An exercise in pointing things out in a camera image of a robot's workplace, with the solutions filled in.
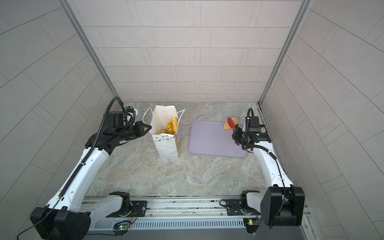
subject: white rope handle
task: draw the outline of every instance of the white rope handle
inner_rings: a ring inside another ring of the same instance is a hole
[[[184,111],[185,111],[185,108],[184,108],[184,110],[181,110],[181,111],[177,112],[177,113],[181,113],[181,115],[180,115],[180,117],[179,117],[179,120],[177,121],[177,125],[179,125],[180,118],[181,118],[181,116],[183,115]]]
[[[145,111],[145,113],[144,113],[144,115],[143,115],[143,123],[144,123],[144,124],[146,124],[146,123],[144,122],[144,116],[145,116],[145,114],[147,114],[147,111]]]

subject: metal corner post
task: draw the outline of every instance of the metal corner post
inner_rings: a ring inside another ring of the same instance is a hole
[[[274,79],[276,78],[277,73],[279,72],[279,69],[283,63],[283,60],[284,60],[285,56],[287,55],[289,48],[292,45],[293,39],[295,38],[295,36],[296,36],[296,34],[300,28],[300,25],[303,22],[306,13],[308,12],[308,9],[310,7],[311,2],[312,2],[312,0],[303,0],[303,2],[301,3],[299,11],[297,12],[296,18],[293,21],[292,27],[291,27],[291,29],[288,33],[288,36],[284,42],[284,45],[281,49],[279,57],[277,58],[277,61],[273,67],[272,73],[268,79],[268,82],[266,83],[266,86],[265,86],[265,89],[262,93],[260,101],[258,102],[260,107],[262,106],[262,104],[265,101],[266,95],[267,95],[269,89],[271,88],[271,85],[272,85]]]
[[[82,27],[80,26],[79,22],[77,21],[77,19],[73,13],[71,7],[69,6],[67,0],[57,0],[57,2],[59,3],[59,6],[63,10],[64,15],[67,17],[68,21],[70,22],[76,35],[80,39],[80,42],[82,43],[85,50],[87,51],[89,57],[91,58],[91,61],[95,65],[97,71],[100,73],[100,76],[103,78],[103,80],[107,84],[108,88],[112,91],[112,94],[114,96],[119,96],[116,89],[114,88],[111,80],[109,79],[107,73],[105,72],[103,65],[101,64],[99,58],[97,57],[93,47],[91,46],[88,38],[86,37]]]

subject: lavender cutting board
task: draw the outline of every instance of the lavender cutting board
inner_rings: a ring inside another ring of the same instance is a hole
[[[188,151],[191,154],[246,157],[247,151],[232,139],[232,130],[224,130],[225,122],[193,121]]]

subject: white paper gift bag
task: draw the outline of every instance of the white paper gift bag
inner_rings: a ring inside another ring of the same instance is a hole
[[[148,110],[152,112],[152,121],[151,126],[152,129],[149,130],[149,133],[152,135],[153,142],[155,143],[156,149],[159,153],[161,159],[177,159],[179,157],[179,149],[180,149],[180,119],[183,115],[184,110],[177,111],[175,106],[162,106],[156,105],[154,111],[152,108],[148,108]],[[173,118],[177,118],[179,120],[177,132],[175,135],[162,133],[159,134],[162,130],[168,130],[168,123],[172,121]]]

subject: marble countertop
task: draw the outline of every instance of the marble countertop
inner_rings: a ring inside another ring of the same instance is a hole
[[[228,117],[244,122],[254,103],[125,103],[139,110],[142,120],[148,107],[174,105],[185,113],[179,123],[179,159],[160,159],[151,135],[116,147],[101,166],[86,195],[108,195],[123,191],[131,196],[240,195],[243,190],[265,192],[266,182],[254,154],[245,158],[194,155],[188,152],[191,123],[195,120],[224,122]],[[147,114],[145,122],[151,122]]]

